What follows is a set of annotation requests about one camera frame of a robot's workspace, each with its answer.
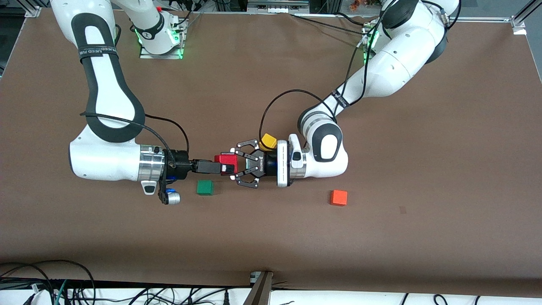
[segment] red block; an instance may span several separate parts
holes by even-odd
[[[345,190],[334,189],[331,192],[331,205],[343,207],[346,205],[348,192]]]
[[[221,152],[220,155],[215,156],[215,162],[220,164],[227,164],[234,166],[234,172],[237,173],[237,155],[233,152]]]

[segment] black strap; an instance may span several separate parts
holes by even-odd
[[[83,45],[78,48],[79,61],[86,57],[103,56],[104,54],[113,54],[117,57],[117,48],[108,45]]]
[[[333,92],[331,92],[331,95],[335,98],[335,100],[337,101],[337,103],[343,108],[343,109],[346,109],[348,107],[350,107],[350,104],[346,101],[346,99],[339,93],[339,91],[337,90],[333,90]]]
[[[158,23],[150,29],[140,29],[134,26],[137,32],[139,33],[139,35],[141,35],[141,37],[147,40],[152,40],[154,39],[154,36],[156,36],[156,34],[158,34],[164,28],[164,24],[165,24],[164,16],[162,14],[158,14],[158,16],[160,16],[160,20],[158,20]]]

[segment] yellow block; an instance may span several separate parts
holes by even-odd
[[[263,135],[262,137],[262,142],[267,146],[267,147],[270,147],[270,148],[275,148],[276,147],[276,139],[270,135],[270,134],[265,134]],[[260,142],[260,149],[261,150],[266,150],[266,151],[269,151],[269,149],[265,148],[263,145],[262,145],[262,142]]]

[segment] orange block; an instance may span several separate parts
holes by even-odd
[[[345,190],[334,189],[331,192],[331,205],[343,207],[346,205],[348,192]]]

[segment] brown table surface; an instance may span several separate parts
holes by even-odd
[[[181,123],[192,158],[255,138],[285,90],[327,95],[358,40],[286,14],[207,14],[189,28],[183,60],[141,60],[127,16],[115,16],[129,87],[147,113]],[[542,296],[542,86],[509,24],[458,23],[403,89],[342,113],[345,174],[258,190],[190,174],[175,185],[178,206],[139,183],[70,171],[88,87],[52,11],[27,19],[0,94],[2,261],[72,259],[112,281],[246,285],[265,269],[288,288]],[[265,131],[286,138],[312,104],[285,96]],[[184,149],[174,126],[147,123]],[[137,142],[159,143],[145,131]],[[198,179],[216,194],[198,196]],[[348,191],[346,207],[328,204],[333,189]]]

